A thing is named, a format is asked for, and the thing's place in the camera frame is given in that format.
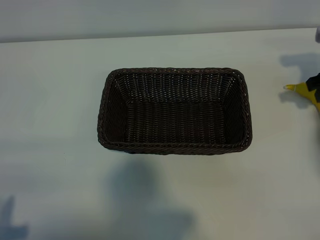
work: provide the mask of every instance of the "black object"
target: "black object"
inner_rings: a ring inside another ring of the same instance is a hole
[[[140,154],[241,152],[252,141],[244,76],[230,68],[125,68],[109,74],[98,140]]]
[[[310,77],[305,83],[309,92],[315,90],[315,100],[320,103],[320,73],[317,76]]]

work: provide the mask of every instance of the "dark brown wicker basket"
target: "dark brown wicker basket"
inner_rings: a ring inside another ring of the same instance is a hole
[[[230,68],[127,68],[106,79],[98,140],[139,154],[215,155],[252,141],[247,85]]]

